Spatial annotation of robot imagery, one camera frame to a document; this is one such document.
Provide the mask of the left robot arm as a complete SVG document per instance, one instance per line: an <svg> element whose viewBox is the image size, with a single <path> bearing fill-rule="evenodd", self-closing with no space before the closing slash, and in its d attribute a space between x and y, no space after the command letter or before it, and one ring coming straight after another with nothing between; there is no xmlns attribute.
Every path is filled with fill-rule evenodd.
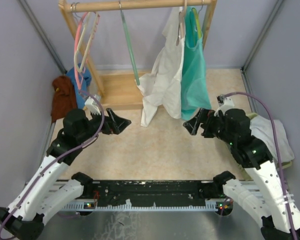
<svg viewBox="0 0 300 240"><path fill-rule="evenodd" d="M47 193L75 158L99 136L119 135L132 122L116 115L111 108L92 113L88 119L82 109L73 109L63 119L63 128L51 143L46 156L31 180L7 207L0 207L0 231L19 240L36 240L48 221L74 199L91 197L93 179L77 172L55 193Z"/></svg>

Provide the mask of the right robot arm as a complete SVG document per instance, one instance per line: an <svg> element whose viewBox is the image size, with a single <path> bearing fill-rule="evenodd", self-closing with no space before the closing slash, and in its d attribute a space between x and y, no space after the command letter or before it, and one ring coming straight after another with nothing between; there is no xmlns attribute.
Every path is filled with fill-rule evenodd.
<svg viewBox="0 0 300 240"><path fill-rule="evenodd" d="M204 138L218 138L229 145L234 160L259 188L263 199L250 193L229 171L213 178L213 192L219 198L237 202L259 225L266 240L299 240L300 210L283 189L274 159L267 145L252 135L251 120L242 109L225 112L201 108L183 126L191 135L199 128Z"/></svg>

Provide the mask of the white t-shirt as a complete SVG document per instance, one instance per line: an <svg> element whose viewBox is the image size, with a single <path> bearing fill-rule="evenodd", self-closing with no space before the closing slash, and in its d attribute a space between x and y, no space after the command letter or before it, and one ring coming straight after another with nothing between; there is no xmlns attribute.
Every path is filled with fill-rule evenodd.
<svg viewBox="0 0 300 240"><path fill-rule="evenodd" d="M148 127L160 106L165 108L170 117L181 118L181 82L186 36L176 46L180 10L182 7L171 10L162 31L165 45L157 55L151 72L139 78L138 88L143 96L140 121L142 127Z"/></svg>

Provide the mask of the beige wooden hanger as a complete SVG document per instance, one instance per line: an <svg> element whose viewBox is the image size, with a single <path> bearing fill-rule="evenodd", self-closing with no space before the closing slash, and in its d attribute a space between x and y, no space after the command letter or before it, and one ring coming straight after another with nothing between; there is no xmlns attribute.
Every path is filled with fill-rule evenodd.
<svg viewBox="0 0 300 240"><path fill-rule="evenodd" d="M183 39L186 35L185 16L187 13L187 6L188 6L188 1L184 0L182 10L180 10L178 14L179 23L178 23L178 36L175 43L176 46L179 45L181 39Z"/></svg>

